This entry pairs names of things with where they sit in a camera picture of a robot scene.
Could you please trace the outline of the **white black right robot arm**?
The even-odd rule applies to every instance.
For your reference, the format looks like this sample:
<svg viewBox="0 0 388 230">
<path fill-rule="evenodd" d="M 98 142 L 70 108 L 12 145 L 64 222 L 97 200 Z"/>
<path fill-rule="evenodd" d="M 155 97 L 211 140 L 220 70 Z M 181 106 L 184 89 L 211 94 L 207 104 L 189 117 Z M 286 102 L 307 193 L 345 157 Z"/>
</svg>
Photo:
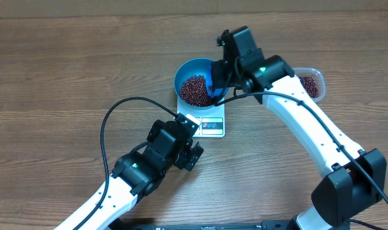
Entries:
<svg viewBox="0 0 388 230">
<path fill-rule="evenodd" d="M 340 229 L 360 212 L 385 199 L 387 162 L 377 149 L 365 151 L 319 108 L 293 68 L 280 56 L 265 58 L 251 30 L 225 30 L 216 39 L 223 58 L 212 63 L 215 89 L 241 89 L 275 113 L 305 147 L 322 181 L 312 207 L 293 218 L 289 229 Z"/>
</svg>

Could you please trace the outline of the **blue plastic measuring scoop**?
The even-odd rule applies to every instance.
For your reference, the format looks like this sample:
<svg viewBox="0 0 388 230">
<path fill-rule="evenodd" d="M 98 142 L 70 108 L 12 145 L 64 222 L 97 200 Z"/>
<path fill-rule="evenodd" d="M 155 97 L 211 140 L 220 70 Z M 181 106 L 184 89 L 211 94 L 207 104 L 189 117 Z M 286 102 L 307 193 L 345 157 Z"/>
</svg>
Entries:
<svg viewBox="0 0 388 230">
<path fill-rule="evenodd" d="M 215 88 L 212 81 L 212 67 L 209 66 L 208 71 L 205 74 L 206 92 L 211 98 L 219 98 L 228 92 L 228 88 L 223 90 L 222 88 Z"/>
</svg>

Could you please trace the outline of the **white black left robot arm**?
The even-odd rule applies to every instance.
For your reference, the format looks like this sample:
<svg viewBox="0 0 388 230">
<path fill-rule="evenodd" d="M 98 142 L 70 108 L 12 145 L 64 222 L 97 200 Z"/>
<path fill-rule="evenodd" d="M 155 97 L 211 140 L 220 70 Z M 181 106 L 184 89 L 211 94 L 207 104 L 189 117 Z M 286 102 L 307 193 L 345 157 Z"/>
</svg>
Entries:
<svg viewBox="0 0 388 230">
<path fill-rule="evenodd" d="M 115 163 L 109 181 L 57 229 L 109 229 L 142 198 L 156 190 L 171 166 L 191 171 L 204 152 L 192 137 L 201 126 L 191 114 L 154 122 L 147 141 Z"/>
</svg>

